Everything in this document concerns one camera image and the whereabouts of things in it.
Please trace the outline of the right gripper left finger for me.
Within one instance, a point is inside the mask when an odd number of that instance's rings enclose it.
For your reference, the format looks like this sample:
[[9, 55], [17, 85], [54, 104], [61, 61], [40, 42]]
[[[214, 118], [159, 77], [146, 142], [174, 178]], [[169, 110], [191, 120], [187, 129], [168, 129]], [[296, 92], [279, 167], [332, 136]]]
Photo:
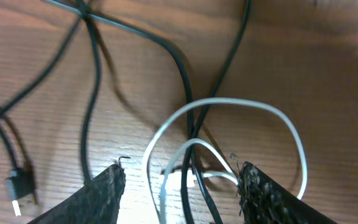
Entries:
[[124, 168], [117, 159], [89, 184], [29, 224], [116, 223], [125, 186]]

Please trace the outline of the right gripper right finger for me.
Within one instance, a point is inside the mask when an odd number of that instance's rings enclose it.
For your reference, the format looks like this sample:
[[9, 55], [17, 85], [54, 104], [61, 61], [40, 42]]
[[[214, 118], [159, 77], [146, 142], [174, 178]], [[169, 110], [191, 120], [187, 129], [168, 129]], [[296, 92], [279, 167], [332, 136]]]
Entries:
[[245, 223], [334, 223], [301, 200], [308, 182], [307, 165], [303, 157], [301, 187], [297, 195], [283, 188], [253, 163], [245, 161], [240, 164], [235, 153], [232, 152], [230, 158], [236, 161], [238, 169], [237, 194], [240, 196], [239, 206]]

